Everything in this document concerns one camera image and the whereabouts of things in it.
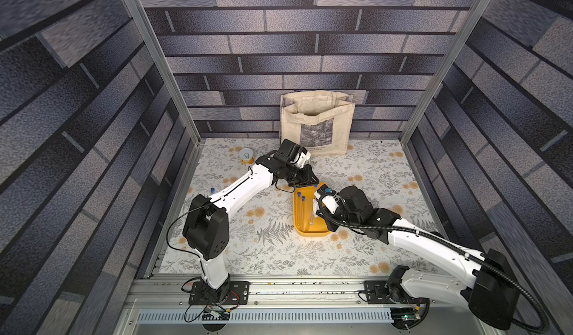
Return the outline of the yellow plastic tray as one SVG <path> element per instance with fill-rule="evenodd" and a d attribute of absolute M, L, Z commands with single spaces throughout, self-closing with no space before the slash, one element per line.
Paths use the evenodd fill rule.
<path fill-rule="evenodd" d="M 318 185 L 314 185 L 314 186 L 309 186 L 309 187 L 302 187 L 302 188 L 298 188 L 295 190 L 293 196 L 292 196 L 292 203 L 293 203 L 293 222 L 294 222 L 294 226 L 295 226 L 295 221 L 294 221 L 294 202 L 295 199 L 297 197 L 297 193 L 301 192 L 302 196 L 306 197 L 306 218 L 307 218 L 307 222 L 303 225 L 301 222 L 301 227 L 298 228 L 295 226 L 295 230 L 298 232 L 298 234 L 301 237 L 326 237 L 328 236 L 331 232 L 328 230 L 328 227 L 325 223 L 325 220 L 323 220 L 323 218 L 317 216 L 315 214 L 315 220 L 312 226 L 308 225 L 308 220 L 309 220 L 309 214 L 310 214 L 310 209 L 312 207 L 312 201 L 314 198 L 314 193 L 315 191 L 319 188 L 319 186 L 322 186 L 324 183 L 321 182 Z"/>

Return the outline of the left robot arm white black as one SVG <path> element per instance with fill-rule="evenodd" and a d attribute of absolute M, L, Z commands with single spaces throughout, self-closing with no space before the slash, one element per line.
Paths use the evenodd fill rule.
<path fill-rule="evenodd" d="M 230 295 L 230 275 L 225 266 L 225 248 L 230 240 L 229 221 L 248 201 L 278 181 L 292 189 L 319 184 L 311 153 L 288 139 L 277 150 L 261 155 L 249 171 L 230 186 L 210 196 L 199 194 L 190 204 L 182 236 L 190 253 L 199 259 L 201 290 L 211 303 Z"/>

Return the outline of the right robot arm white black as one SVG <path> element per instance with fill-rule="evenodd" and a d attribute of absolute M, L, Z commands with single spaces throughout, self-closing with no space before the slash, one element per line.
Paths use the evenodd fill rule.
<path fill-rule="evenodd" d="M 446 302 L 466 308 L 480 321 L 504 331 L 516 323 L 514 313 L 521 286 L 499 251 L 483 253 L 424 231 L 394 211 L 374 207 L 355 186 L 340 192 L 320 187 L 315 193 L 315 211 L 331 231 L 340 227 L 356 231 L 412 252 L 446 271 L 445 275 L 431 275 L 410 266 L 397 266 L 384 292 L 394 302 Z"/>

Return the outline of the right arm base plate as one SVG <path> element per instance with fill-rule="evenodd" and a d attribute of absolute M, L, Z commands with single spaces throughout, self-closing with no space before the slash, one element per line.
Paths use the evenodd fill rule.
<path fill-rule="evenodd" d="M 364 289 L 360 291 L 360 297 L 369 305 L 421 305 L 425 301 L 421 298 L 413 298 L 400 286 L 386 285 L 386 281 L 364 281 Z"/>

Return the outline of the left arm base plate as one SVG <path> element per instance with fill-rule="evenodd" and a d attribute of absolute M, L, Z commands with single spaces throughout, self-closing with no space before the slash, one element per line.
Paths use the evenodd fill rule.
<path fill-rule="evenodd" d="M 226 281 L 219 289 L 199 281 L 189 292 L 189 305 L 247 305 L 251 283 L 248 281 Z"/>

